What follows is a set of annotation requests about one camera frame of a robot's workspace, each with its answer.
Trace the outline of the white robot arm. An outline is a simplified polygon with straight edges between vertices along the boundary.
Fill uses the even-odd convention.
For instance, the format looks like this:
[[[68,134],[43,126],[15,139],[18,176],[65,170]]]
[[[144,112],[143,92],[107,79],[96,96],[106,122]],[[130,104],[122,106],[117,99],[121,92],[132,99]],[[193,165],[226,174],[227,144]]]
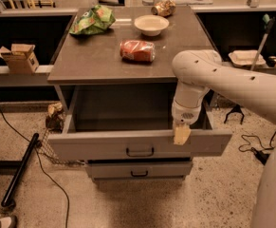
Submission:
[[[181,51],[173,59],[172,70],[177,78],[174,127],[184,127],[184,132],[175,136],[176,143],[187,141],[189,126],[197,121],[209,90],[276,124],[276,75],[223,66],[214,50]]]

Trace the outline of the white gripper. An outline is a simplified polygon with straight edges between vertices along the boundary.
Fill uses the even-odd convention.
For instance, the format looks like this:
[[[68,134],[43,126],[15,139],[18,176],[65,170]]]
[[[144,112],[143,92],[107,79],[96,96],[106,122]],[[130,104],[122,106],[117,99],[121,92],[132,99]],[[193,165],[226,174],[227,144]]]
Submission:
[[[183,145],[189,139],[190,125],[198,120],[203,99],[208,92],[205,86],[177,82],[172,103],[174,144]]]

